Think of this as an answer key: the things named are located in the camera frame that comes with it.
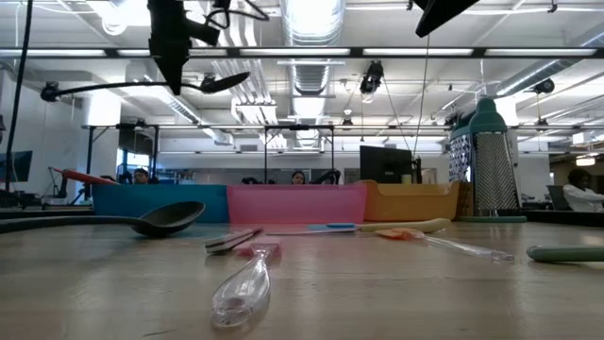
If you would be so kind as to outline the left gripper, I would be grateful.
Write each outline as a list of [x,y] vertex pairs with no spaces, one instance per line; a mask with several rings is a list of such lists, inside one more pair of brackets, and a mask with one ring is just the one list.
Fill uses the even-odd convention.
[[190,39],[182,1],[148,0],[149,50],[174,95],[180,95],[182,68],[189,60]]

